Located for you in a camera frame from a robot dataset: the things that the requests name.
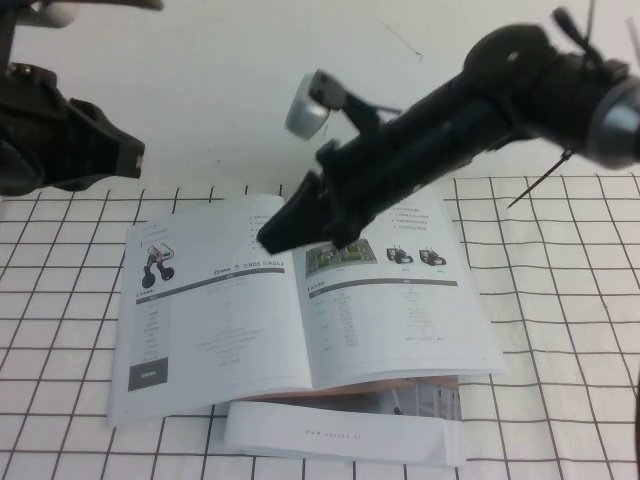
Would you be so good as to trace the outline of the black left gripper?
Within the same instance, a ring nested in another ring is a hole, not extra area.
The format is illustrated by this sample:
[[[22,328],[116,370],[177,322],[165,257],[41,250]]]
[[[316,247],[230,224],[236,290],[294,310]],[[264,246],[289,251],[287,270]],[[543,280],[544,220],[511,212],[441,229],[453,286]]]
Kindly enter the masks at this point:
[[[67,100],[57,75],[9,63],[1,73],[1,194],[81,192],[111,176],[139,178],[145,144],[96,105]]]

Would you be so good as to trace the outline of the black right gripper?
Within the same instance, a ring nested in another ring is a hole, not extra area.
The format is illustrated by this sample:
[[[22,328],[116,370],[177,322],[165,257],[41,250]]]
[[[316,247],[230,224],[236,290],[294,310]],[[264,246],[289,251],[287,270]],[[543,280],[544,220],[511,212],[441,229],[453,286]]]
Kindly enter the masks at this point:
[[[309,171],[257,233],[270,254],[328,240],[343,248],[416,188],[468,164],[469,109],[414,105],[370,134],[326,144],[316,159],[323,186],[338,200],[328,203],[320,177]]]

